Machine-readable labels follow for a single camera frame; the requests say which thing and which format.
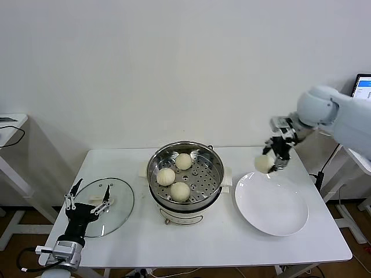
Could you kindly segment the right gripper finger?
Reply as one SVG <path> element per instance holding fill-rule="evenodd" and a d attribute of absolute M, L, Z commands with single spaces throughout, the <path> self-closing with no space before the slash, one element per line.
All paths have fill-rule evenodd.
<path fill-rule="evenodd" d="M 265 142 L 265 146 L 262 151 L 263 155 L 267 155 L 269 152 L 274 151 L 274 142 L 274 138 L 270 138 Z"/>
<path fill-rule="evenodd" d="M 283 170 L 288 164 L 288 161 L 282 158 L 276 158 L 274 164 L 269 169 L 268 173 L 273 173 L 279 170 Z"/>

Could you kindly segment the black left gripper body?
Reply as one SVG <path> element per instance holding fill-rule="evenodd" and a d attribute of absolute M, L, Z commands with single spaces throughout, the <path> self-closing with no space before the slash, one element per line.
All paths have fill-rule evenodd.
<path fill-rule="evenodd" d="M 74 210 L 66 210 L 69 222 L 63 236 L 68 240 L 84 239 L 88 225 L 99 218 L 92 212 L 94 209 L 95 206 L 90 204 L 75 203 Z"/>

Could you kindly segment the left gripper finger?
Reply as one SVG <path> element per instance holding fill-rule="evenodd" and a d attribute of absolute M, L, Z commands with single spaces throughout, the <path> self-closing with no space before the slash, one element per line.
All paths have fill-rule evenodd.
<path fill-rule="evenodd" d="M 83 179 L 81 178 L 75 185 L 73 185 L 68 193 L 64 195 L 65 204 L 67 210 L 75 210 L 75 197 L 78 193 L 78 189 L 82 183 Z"/>
<path fill-rule="evenodd" d="M 102 202 L 95 206 L 90 213 L 94 215 L 100 215 L 105 209 L 110 207 L 110 185 L 107 186 Z"/>

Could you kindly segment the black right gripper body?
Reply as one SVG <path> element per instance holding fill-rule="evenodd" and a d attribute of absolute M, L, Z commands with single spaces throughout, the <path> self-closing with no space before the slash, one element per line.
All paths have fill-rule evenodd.
<path fill-rule="evenodd" d="M 283 138 L 281 136 L 271 137 L 271 148 L 277 159 L 289 160 L 289 151 L 294 143 L 292 138 Z"/>

